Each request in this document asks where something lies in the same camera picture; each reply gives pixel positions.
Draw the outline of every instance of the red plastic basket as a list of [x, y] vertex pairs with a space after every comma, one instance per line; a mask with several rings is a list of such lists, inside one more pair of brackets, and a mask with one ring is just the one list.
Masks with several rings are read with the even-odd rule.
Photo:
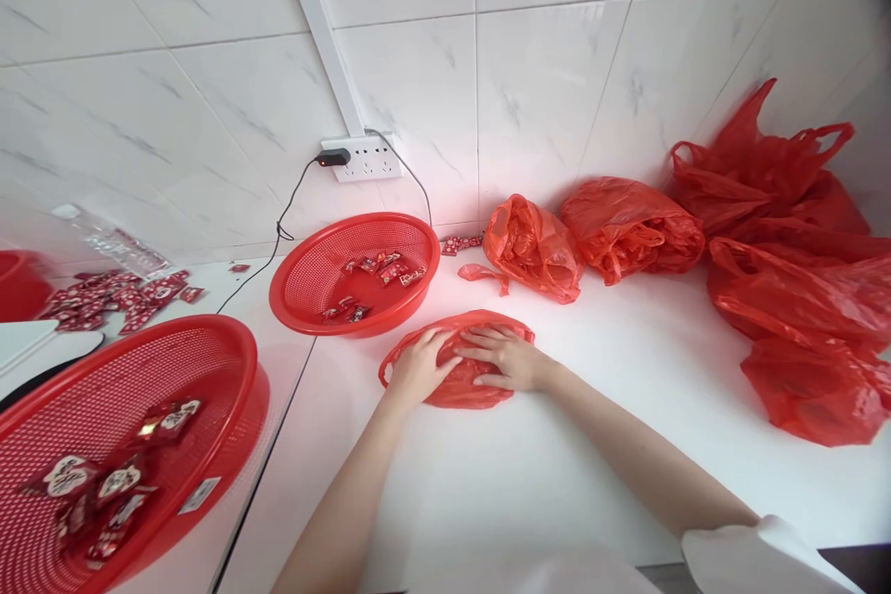
[[26, 251], [0, 251], [0, 322], [33, 320], [43, 313], [53, 287]]
[[[105, 460], [133, 436], [146, 410], [191, 396], [204, 404], [176, 447], [152, 451], [159, 490], [133, 533], [101, 571], [78, 549], [59, 552], [60, 500], [19, 486], [66, 453]], [[0, 591], [98, 593], [136, 575], [172, 548], [236, 479], [257, 441], [269, 383], [251, 332], [227, 316], [156, 325], [90, 355], [0, 415]], [[196, 487], [221, 480], [204, 503], [177, 514]]]
[[[342, 271], [350, 260], [393, 251], [402, 253], [409, 269], [424, 267], [427, 275], [404, 288], [384, 286], [361, 269]], [[374, 336], [418, 310], [439, 267], [439, 255], [436, 234], [419, 218], [363, 213], [316, 232], [291, 251], [272, 279], [269, 303], [284, 325], [303, 334]], [[371, 306], [369, 315], [355, 323], [326, 322], [320, 314], [347, 295]]]

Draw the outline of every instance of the hand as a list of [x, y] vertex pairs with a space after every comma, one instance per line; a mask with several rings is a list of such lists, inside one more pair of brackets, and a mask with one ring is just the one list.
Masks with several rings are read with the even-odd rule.
[[482, 347], [459, 348], [456, 353], [469, 359], [491, 362], [504, 374], [478, 376], [473, 381], [474, 385], [535, 392], [542, 390], [548, 377], [562, 366], [510, 328], [471, 328], [470, 332], [461, 332], [461, 338]]
[[450, 331], [428, 329], [416, 343], [408, 346], [396, 360], [390, 386], [384, 398], [400, 407], [414, 408], [429, 397], [463, 358], [455, 356], [436, 367], [439, 349], [452, 336]]

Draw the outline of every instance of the wall socket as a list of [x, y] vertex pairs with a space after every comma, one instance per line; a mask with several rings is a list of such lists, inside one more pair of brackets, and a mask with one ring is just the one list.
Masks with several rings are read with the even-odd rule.
[[[407, 160], [405, 147], [398, 143], [396, 136], [393, 133], [384, 133], [384, 135], [399, 151], [399, 155]], [[406, 175], [402, 162], [376, 135], [322, 139], [322, 148], [350, 151], [349, 164], [331, 168], [338, 181], [375, 181], [385, 178], [402, 178]]]

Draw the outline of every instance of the label sticker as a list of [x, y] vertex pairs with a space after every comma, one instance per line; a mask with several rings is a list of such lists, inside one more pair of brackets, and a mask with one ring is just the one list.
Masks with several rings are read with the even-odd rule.
[[223, 480], [221, 477], [202, 480], [198, 487], [195, 488], [195, 491], [192, 492], [191, 497], [186, 499], [186, 503], [183, 504], [177, 515], [184, 515], [193, 510], [198, 510], [221, 480]]

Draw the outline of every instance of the white sleeve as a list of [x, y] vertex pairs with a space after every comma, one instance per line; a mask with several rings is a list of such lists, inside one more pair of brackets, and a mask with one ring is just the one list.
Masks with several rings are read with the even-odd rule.
[[681, 547], [703, 594], [864, 594], [775, 515], [757, 527], [689, 531]]

